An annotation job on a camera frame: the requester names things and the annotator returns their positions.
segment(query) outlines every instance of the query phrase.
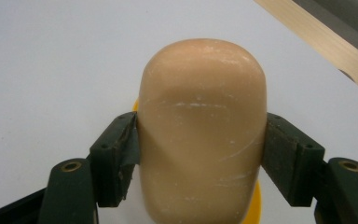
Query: tan bottle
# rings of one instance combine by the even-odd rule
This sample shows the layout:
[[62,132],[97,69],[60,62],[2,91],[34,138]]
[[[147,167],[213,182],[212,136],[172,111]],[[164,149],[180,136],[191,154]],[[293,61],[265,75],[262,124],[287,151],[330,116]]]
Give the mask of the tan bottle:
[[140,174],[156,223],[240,223],[261,162],[266,81],[255,58],[222,40],[159,51],[139,94]]

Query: wooden edge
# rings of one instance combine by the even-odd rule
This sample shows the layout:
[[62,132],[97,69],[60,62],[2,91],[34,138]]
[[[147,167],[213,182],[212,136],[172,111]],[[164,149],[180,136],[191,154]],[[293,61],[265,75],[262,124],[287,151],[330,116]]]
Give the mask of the wooden edge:
[[292,0],[255,0],[358,85],[358,49]]

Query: wooden board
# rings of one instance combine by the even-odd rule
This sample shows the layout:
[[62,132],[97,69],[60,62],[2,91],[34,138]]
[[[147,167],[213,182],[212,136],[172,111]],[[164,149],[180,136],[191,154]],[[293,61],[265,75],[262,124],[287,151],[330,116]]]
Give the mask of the wooden board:
[[255,0],[358,84],[358,49],[292,0]]

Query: white table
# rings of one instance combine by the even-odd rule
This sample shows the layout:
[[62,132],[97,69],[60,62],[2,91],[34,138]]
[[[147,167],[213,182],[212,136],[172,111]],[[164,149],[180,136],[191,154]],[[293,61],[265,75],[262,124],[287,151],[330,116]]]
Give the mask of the white table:
[[[172,42],[225,39],[266,73],[268,111],[358,161],[358,86],[253,1],[0,1],[0,207],[42,189],[58,162],[86,157],[131,110],[149,59]],[[314,223],[261,171],[262,224]],[[137,170],[101,223],[153,223]]]

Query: yellow plate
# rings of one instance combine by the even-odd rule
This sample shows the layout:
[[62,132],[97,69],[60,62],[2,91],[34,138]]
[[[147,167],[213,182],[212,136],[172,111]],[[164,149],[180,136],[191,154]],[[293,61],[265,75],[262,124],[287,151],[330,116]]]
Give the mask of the yellow plate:
[[[133,105],[132,110],[133,111],[138,110],[138,100]],[[261,189],[260,189],[260,183],[257,181],[255,183],[255,191],[252,196],[248,214],[246,215],[246,218],[243,220],[242,224],[260,223],[260,217],[261,217]]]

